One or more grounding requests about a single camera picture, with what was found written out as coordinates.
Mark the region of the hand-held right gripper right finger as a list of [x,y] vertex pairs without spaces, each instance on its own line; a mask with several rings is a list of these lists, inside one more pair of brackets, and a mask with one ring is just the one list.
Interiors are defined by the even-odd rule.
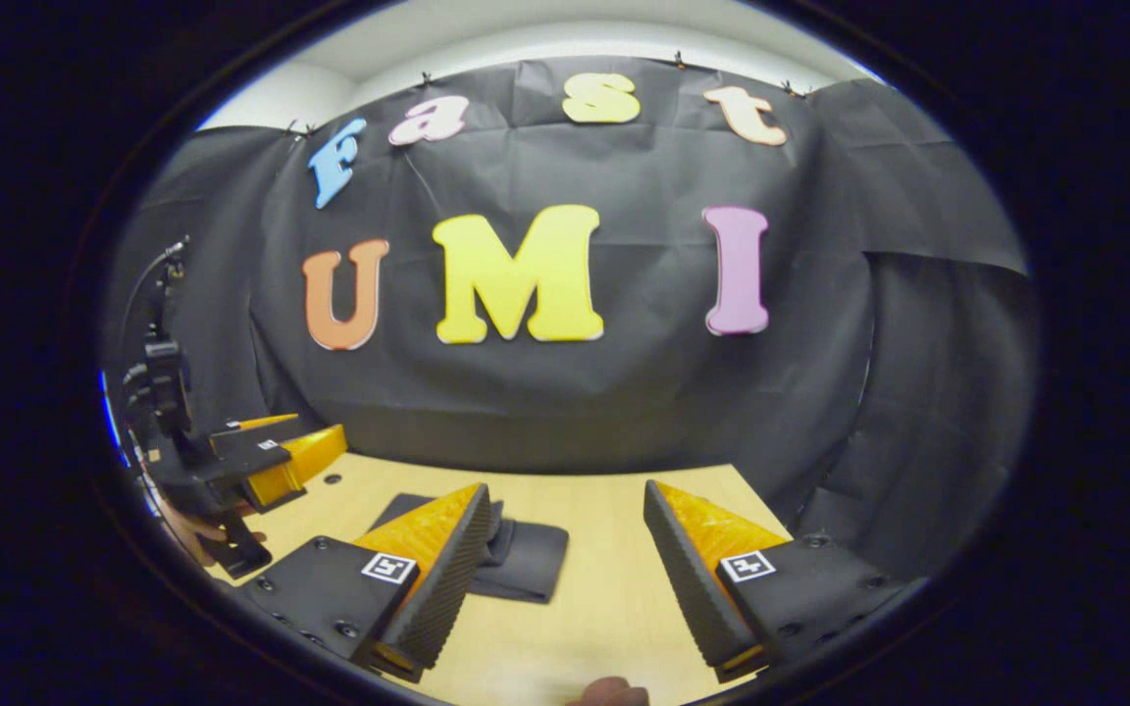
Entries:
[[645,483],[642,518],[722,683],[817,665],[927,582],[883,570],[828,533],[781,537],[660,479]]

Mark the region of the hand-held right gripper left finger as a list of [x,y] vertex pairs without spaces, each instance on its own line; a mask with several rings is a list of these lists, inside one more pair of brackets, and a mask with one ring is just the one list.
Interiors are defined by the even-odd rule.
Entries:
[[466,603],[490,509],[488,486],[468,485],[353,541],[311,537],[234,594],[282,637],[418,682]]

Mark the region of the dark jeans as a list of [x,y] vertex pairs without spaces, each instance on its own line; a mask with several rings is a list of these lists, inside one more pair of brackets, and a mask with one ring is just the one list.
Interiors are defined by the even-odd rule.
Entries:
[[503,502],[492,502],[486,544],[470,573],[467,593],[484,598],[551,602],[570,532],[507,517]]

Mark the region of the black backdrop cloth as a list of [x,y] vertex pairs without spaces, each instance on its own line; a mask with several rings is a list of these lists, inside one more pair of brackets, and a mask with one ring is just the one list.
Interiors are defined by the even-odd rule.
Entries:
[[364,455],[511,473],[730,464],[903,577],[977,531],[1031,411],[1022,239],[873,80],[529,60],[308,134],[195,132],[108,260],[108,359],[140,354],[130,295],[179,239],[166,328],[203,428],[299,413]]

